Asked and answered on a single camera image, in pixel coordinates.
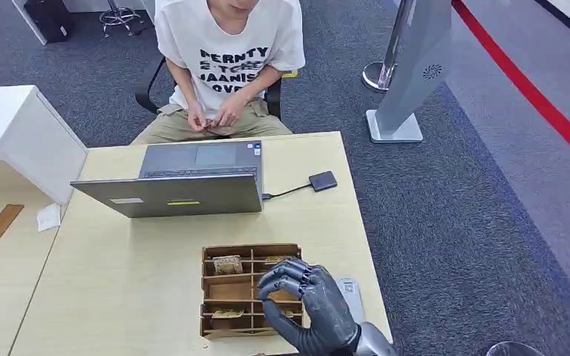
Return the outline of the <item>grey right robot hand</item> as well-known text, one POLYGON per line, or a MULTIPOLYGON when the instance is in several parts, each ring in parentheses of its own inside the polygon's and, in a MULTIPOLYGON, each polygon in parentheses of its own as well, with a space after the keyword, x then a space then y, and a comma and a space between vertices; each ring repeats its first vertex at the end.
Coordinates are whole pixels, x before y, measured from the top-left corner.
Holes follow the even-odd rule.
POLYGON ((273 266, 258 282, 258 299, 270 326, 301 355, 354 355, 361 327, 331 274, 320 265, 292 258, 273 266), (310 325, 286 317, 269 294, 284 290, 303 304, 310 325))

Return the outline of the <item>person's right hand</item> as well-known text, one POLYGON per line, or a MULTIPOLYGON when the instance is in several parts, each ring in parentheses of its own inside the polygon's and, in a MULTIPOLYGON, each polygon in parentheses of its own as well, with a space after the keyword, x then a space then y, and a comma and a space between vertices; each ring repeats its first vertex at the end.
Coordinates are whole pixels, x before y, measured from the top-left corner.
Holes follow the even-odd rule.
POLYGON ((194 131, 204 131, 207 126, 207 119, 205 118, 202 105, 195 101, 188 101, 187 108, 187 121, 194 131))

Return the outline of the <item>person's left hand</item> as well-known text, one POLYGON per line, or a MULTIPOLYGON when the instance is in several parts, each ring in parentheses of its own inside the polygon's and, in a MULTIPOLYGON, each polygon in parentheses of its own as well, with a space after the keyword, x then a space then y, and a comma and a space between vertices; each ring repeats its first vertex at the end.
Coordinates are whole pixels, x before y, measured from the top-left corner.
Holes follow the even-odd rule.
POLYGON ((239 120, 249 100, 241 93, 236 93, 223 101, 215 117, 210 122, 211 128, 233 126, 239 120))

